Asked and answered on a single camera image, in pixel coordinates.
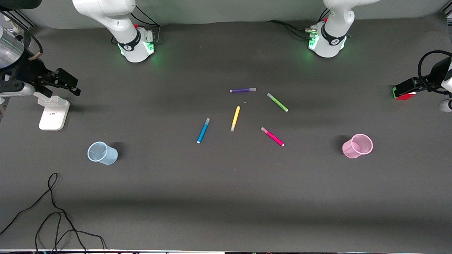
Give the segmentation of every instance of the black cable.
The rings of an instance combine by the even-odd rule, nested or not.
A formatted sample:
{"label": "black cable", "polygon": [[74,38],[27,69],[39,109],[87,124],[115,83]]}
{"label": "black cable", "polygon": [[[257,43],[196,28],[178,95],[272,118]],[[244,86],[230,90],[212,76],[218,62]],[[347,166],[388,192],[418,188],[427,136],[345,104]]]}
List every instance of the black cable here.
{"label": "black cable", "polygon": [[24,27],[23,25],[21,25],[17,20],[15,20],[15,19],[13,19],[11,16],[9,16],[6,12],[4,12],[4,11],[2,11],[2,10],[0,10],[0,13],[2,13],[3,15],[5,15],[6,17],[8,17],[10,20],[12,20],[14,23],[16,23],[20,28],[22,28],[24,31],[26,31],[30,36],[31,36],[31,38],[33,38],[33,40],[36,42],[36,44],[38,45],[38,47],[39,47],[39,52],[42,54],[43,53],[43,51],[42,51],[42,46],[41,46],[41,44],[39,43],[39,41],[38,41],[38,39],[36,39],[36,37],[26,28],[26,27]]}
{"label": "black cable", "polygon": [[25,14],[23,14],[23,12],[21,12],[20,10],[16,10],[15,12],[17,12],[17,14],[19,14],[19,15],[23,15],[23,19],[25,19],[27,21],[27,23],[30,23],[32,27],[37,27],[37,25],[31,19],[29,19]]}
{"label": "black cable", "polygon": [[297,34],[295,31],[292,30],[292,29],[294,29],[294,30],[299,31],[299,32],[304,32],[304,31],[305,31],[304,29],[297,28],[297,27],[295,27],[295,26],[292,26],[292,25],[289,24],[289,23],[286,23],[286,22],[283,22],[283,21],[280,21],[280,20],[269,20],[269,21],[267,21],[267,22],[281,24],[281,25],[283,25],[285,28],[287,28],[287,30],[289,30],[289,32],[291,32],[293,35],[297,36],[298,38],[301,38],[301,39],[303,39],[303,40],[309,40],[309,38],[303,37],[303,36]]}
{"label": "black cable", "polygon": [[23,213],[24,211],[26,211],[26,210],[32,208],[33,206],[35,206],[35,205],[41,200],[41,198],[44,197],[44,195],[46,195],[48,192],[50,192],[50,189],[48,189],[46,192],[44,192],[44,193],[38,198],[38,200],[36,200],[36,202],[35,202],[33,205],[31,205],[29,208],[23,209],[22,211],[18,212],[18,213],[16,214],[16,216],[14,217],[14,219],[6,226],[6,228],[4,228],[4,229],[0,232],[0,235],[2,235],[2,234],[3,234],[3,233],[4,233],[4,232],[5,232],[5,231],[13,224],[13,222],[17,219],[17,217],[18,217],[21,213]]}
{"label": "black cable", "polygon": [[298,27],[296,27],[296,26],[293,26],[293,25],[291,25],[291,24],[289,24],[289,23],[286,23],[286,22],[284,22],[284,21],[281,21],[281,20],[269,20],[269,21],[267,21],[267,22],[278,23],[278,24],[281,24],[281,25],[283,25],[283,26],[287,26],[287,27],[290,27],[290,28],[292,28],[292,29],[294,29],[294,30],[301,31],[301,32],[304,32],[304,31],[305,31],[304,29],[298,28]]}
{"label": "black cable", "polygon": [[[38,230],[37,230],[37,232],[36,232],[36,235],[35,235],[35,242],[34,242],[34,243],[35,243],[35,248],[36,248],[36,253],[38,253],[38,237],[39,237],[39,233],[41,232],[41,229],[42,229],[42,227],[44,226],[44,224],[46,223],[46,221],[47,221],[51,216],[53,216],[53,215],[55,215],[55,214],[58,214],[59,219],[58,219],[58,224],[57,224],[57,227],[56,227],[56,231],[57,231],[57,232],[56,232],[56,236],[55,236],[55,246],[54,246],[54,248],[52,249],[52,251],[50,252],[50,254],[53,253],[53,250],[55,250],[56,252],[58,252],[58,249],[57,249],[58,243],[61,241],[61,239],[62,239],[68,232],[71,232],[71,231],[74,231],[74,232],[75,232],[75,235],[77,236],[77,240],[78,240],[80,246],[81,246],[85,251],[88,251],[88,250],[87,250],[87,248],[83,245],[83,243],[82,243],[82,241],[81,241],[81,239],[80,239],[79,233],[100,238],[101,241],[102,241],[102,247],[104,248],[104,253],[105,253],[105,249],[106,249],[106,247],[107,247],[107,244],[105,243],[105,240],[103,239],[103,237],[101,237],[100,235],[95,235],[95,234],[91,234],[91,233],[88,233],[88,232],[84,232],[84,231],[75,229],[74,225],[72,224],[72,221],[71,221],[71,220],[69,219],[69,217],[68,217],[67,212],[66,212],[63,208],[60,208],[60,207],[58,207],[58,206],[55,204],[55,198],[54,198],[54,196],[53,196],[53,187],[55,186],[57,180],[58,180],[58,173],[53,173],[53,174],[51,174],[50,177],[49,177],[49,179],[48,179],[48,181],[47,181],[47,187],[48,187],[48,190],[45,191],[45,192],[38,198],[38,200],[37,200],[33,205],[31,205],[31,206],[28,207],[27,209],[24,209],[24,210],[20,211],[20,212],[14,217],[14,219],[6,226],[6,228],[4,228],[4,229],[0,232],[0,235],[3,234],[3,233],[4,233],[4,232],[5,232],[5,231],[13,224],[13,222],[17,219],[17,217],[18,217],[22,212],[24,212],[24,211],[26,211],[26,210],[28,210],[28,209],[34,207],[34,206],[42,199],[42,197],[44,197],[44,195],[46,195],[48,192],[50,192],[53,207],[56,208],[56,209],[58,209],[58,210],[60,210],[60,211],[59,211],[59,212],[52,212],[52,213],[50,213],[50,214],[44,219],[44,221],[41,223],[41,225],[39,226],[39,228],[38,228]],[[70,224],[70,226],[71,226],[72,229],[66,231],[66,232],[60,237],[60,239],[57,240],[57,239],[58,239],[58,232],[59,232],[59,228],[60,228],[60,223],[61,223],[61,219],[62,219],[62,216],[61,216],[62,214],[63,214],[64,217],[66,218],[67,222],[69,222],[69,224]]]}
{"label": "black cable", "polygon": [[68,217],[68,215],[67,215],[67,212],[66,212],[63,208],[57,207],[57,205],[55,204],[55,199],[54,199],[54,197],[53,197],[53,190],[52,190],[52,188],[50,187],[50,179],[52,179],[52,176],[53,176],[53,175],[55,175],[55,181],[54,181],[54,184],[55,184],[55,183],[57,182],[56,180],[58,179],[58,174],[57,174],[57,173],[51,174],[50,177],[49,177],[49,180],[47,181],[47,186],[49,187],[49,190],[50,190],[50,198],[52,199],[52,205],[53,205],[53,207],[55,207],[56,209],[58,209],[58,210],[60,210],[60,211],[63,212],[64,217],[66,218],[67,222],[69,222],[69,224],[71,225],[71,228],[72,228],[73,230],[75,230],[75,235],[77,236],[77,240],[79,241],[80,245],[83,247],[84,250],[86,250],[85,246],[83,246],[83,243],[82,243],[82,241],[80,240],[80,236],[79,236],[79,234],[77,233],[77,230],[75,229],[74,224],[72,224],[71,220],[69,219],[69,217]]}
{"label": "black cable", "polygon": [[320,14],[320,17],[319,17],[319,22],[322,20],[322,17],[324,17],[324,15],[326,15],[328,12],[328,8],[326,8],[325,10],[323,10],[323,12],[322,12],[322,14]]}
{"label": "black cable", "polygon": [[452,2],[451,3],[449,3],[446,7],[444,7],[444,9],[443,9],[443,11],[445,11],[447,8],[449,8],[449,6],[451,6],[452,5]]}
{"label": "black cable", "polygon": [[422,84],[427,88],[427,91],[430,90],[430,91],[435,92],[437,94],[450,94],[449,91],[438,91],[437,88],[430,87],[429,85],[427,85],[427,83],[424,81],[424,79],[422,77],[422,74],[421,74],[422,63],[424,62],[424,59],[426,57],[428,57],[429,55],[434,54],[434,53],[440,53],[440,54],[444,54],[444,55],[452,57],[452,53],[444,51],[444,50],[433,50],[433,51],[427,52],[425,55],[422,56],[421,60],[419,60],[418,77],[421,80]]}
{"label": "black cable", "polygon": [[145,23],[145,24],[150,25],[150,26],[159,26],[157,24],[151,24],[151,23],[144,22],[143,20],[135,17],[135,15],[133,15],[133,13],[130,13],[130,15],[132,15],[132,17],[134,17],[136,20],[140,21],[141,23]]}
{"label": "black cable", "polygon": [[8,14],[11,15],[13,18],[15,18],[18,22],[20,22],[23,26],[27,26],[24,22],[22,22],[20,19],[18,19],[14,14],[11,13],[11,11],[8,11]]}
{"label": "black cable", "polygon": [[15,10],[14,12],[17,13],[17,15],[19,15],[23,20],[25,20],[25,22],[27,22],[30,25],[30,27],[34,27],[34,25],[28,19],[26,19],[20,12],[18,12],[17,10]]}
{"label": "black cable", "polygon": [[104,250],[104,253],[105,253],[105,250],[108,249],[107,243],[105,242],[104,238],[101,237],[100,235],[95,235],[95,234],[91,234],[91,233],[84,232],[84,231],[80,231],[80,230],[74,230],[74,229],[69,229],[68,231],[64,232],[64,234],[63,234],[63,235],[60,237],[60,239],[56,242],[56,245],[55,245],[54,248],[56,249],[56,246],[60,243],[60,241],[63,239],[63,237],[64,237],[67,233],[72,232],[72,231],[77,231],[78,233],[82,233],[82,234],[85,234],[85,235],[90,235],[90,236],[98,237],[98,238],[100,239],[100,241],[102,242],[102,248],[103,248],[103,250]]}
{"label": "black cable", "polygon": [[116,43],[114,43],[114,42],[113,42],[113,39],[115,39],[114,35],[112,36],[112,39],[110,40],[110,42],[111,42],[113,45],[116,45],[116,44],[118,43],[118,41],[116,41]]}
{"label": "black cable", "polygon": [[36,253],[39,253],[39,250],[38,250],[38,235],[39,235],[39,232],[41,232],[41,229],[42,229],[42,226],[44,226],[44,223],[46,223],[46,221],[52,216],[52,215],[54,215],[54,214],[58,214],[59,216],[60,216],[60,218],[59,218],[59,220],[58,220],[58,227],[56,228],[56,235],[58,235],[58,228],[60,227],[60,222],[61,222],[61,213],[62,212],[53,212],[53,213],[51,213],[51,214],[49,214],[49,215],[47,215],[47,217],[44,219],[44,221],[41,223],[41,225],[39,226],[39,228],[38,228],[38,230],[36,231],[36,235],[34,236],[34,247],[35,247],[35,249],[36,249]]}
{"label": "black cable", "polygon": [[150,21],[154,22],[154,24],[156,24],[157,26],[160,26],[159,24],[157,24],[157,22],[155,22],[153,19],[151,19],[146,13],[144,13],[144,12],[140,9],[140,7],[138,7],[138,5],[136,5],[136,7],[137,7],[137,9],[138,9],[141,13],[143,13]]}
{"label": "black cable", "polygon": [[324,15],[320,16],[319,22],[328,14],[330,13],[330,10],[328,10]]}

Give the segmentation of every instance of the blue marker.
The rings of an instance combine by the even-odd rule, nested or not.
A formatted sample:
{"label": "blue marker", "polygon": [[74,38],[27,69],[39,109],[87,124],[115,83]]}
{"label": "blue marker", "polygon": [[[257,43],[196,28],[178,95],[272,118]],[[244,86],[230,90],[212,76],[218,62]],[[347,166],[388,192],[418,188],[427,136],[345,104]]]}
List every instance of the blue marker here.
{"label": "blue marker", "polygon": [[202,127],[201,134],[199,134],[198,141],[196,141],[198,144],[201,143],[202,138],[204,137],[204,134],[206,133],[207,126],[209,126],[209,122],[210,122],[210,118],[207,118],[206,122],[204,123],[204,127]]}

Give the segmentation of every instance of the marker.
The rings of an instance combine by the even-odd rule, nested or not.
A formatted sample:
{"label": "marker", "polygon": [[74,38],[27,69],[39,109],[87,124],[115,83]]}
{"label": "marker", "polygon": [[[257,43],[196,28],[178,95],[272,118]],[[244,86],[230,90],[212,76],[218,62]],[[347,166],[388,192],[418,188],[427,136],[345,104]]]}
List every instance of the marker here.
{"label": "marker", "polygon": [[196,141],[198,144],[201,143],[202,138],[204,137],[204,134],[206,133],[207,126],[209,126],[209,122],[210,122],[210,118],[207,118],[206,122],[204,123],[204,127],[202,127],[201,133],[199,134],[198,141]]}
{"label": "marker", "polygon": [[264,127],[262,127],[260,129],[261,131],[263,131],[265,134],[267,134],[267,136],[269,136],[270,138],[272,138],[276,143],[278,143],[280,146],[284,146],[284,143],[277,138],[275,135],[273,135],[271,132],[267,131],[267,129],[265,129]]}
{"label": "marker", "polygon": [[286,106],[284,106],[281,102],[279,102],[275,97],[273,97],[273,95],[271,95],[270,93],[267,94],[267,96],[272,99],[272,101],[274,101],[276,104],[278,104],[279,107],[281,107],[284,111],[289,111],[289,109],[286,108]]}
{"label": "marker", "polygon": [[255,92],[256,88],[231,89],[231,93]]}
{"label": "marker", "polygon": [[239,118],[240,106],[235,109],[234,120],[232,120],[231,132],[235,129],[235,124],[237,123],[237,118]]}

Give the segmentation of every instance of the green led light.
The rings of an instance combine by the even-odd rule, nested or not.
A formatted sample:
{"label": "green led light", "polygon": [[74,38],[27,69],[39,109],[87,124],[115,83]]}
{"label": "green led light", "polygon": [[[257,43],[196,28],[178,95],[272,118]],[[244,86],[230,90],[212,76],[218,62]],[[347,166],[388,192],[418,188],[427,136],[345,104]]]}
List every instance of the green led light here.
{"label": "green led light", "polygon": [[317,42],[319,41],[319,35],[315,35],[311,40],[312,41],[309,43],[309,48],[314,50],[317,46]]}
{"label": "green led light", "polygon": [[143,42],[143,45],[149,54],[154,53],[154,45],[151,42]]}
{"label": "green led light", "polygon": [[347,36],[345,36],[345,38],[344,38],[344,42],[342,43],[342,46],[340,46],[340,49],[343,49],[344,48],[344,45],[345,45],[345,41],[347,40]]}
{"label": "green led light", "polygon": [[119,50],[121,51],[121,55],[124,56],[124,52],[122,51],[122,48],[121,48],[121,46],[119,45],[119,43],[118,43],[118,48],[119,48]]}

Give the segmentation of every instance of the plastic cup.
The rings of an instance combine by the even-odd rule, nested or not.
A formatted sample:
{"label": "plastic cup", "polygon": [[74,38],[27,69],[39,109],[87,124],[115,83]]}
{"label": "plastic cup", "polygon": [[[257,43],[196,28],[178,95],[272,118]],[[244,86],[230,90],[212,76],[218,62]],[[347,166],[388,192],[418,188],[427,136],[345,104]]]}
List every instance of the plastic cup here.
{"label": "plastic cup", "polygon": [[350,159],[369,154],[373,149],[372,140],[364,134],[356,134],[342,145],[342,152]]}
{"label": "plastic cup", "polygon": [[118,158],[118,151],[104,142],[96,142],[88,148],[88,159],[105,165],[113,164]]}

